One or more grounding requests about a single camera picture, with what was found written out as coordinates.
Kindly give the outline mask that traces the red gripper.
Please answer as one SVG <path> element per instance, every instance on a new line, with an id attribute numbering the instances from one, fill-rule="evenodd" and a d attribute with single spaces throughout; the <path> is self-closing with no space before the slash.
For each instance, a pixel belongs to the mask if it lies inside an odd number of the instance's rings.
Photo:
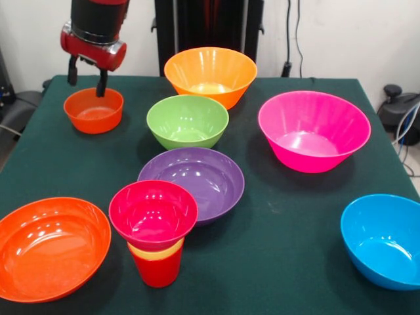
<path id="1" fill-rule="evenodd" d="M 82 40 L 72 30 L 71 22 L 66 22 L 60 34 L 60 44 L 64 51 L 69 53 L 67 81 L 70 86 L 77 85 L 77 61 L 78 58 L 94 64 L 100 71 L 100 77 L 96 86 L 96 96 L 104 97 L 108 82 L 108 71 L 118 69 L 127 52 L 127 44 L 117 40 L 111 45 L 97 45 Z"/>

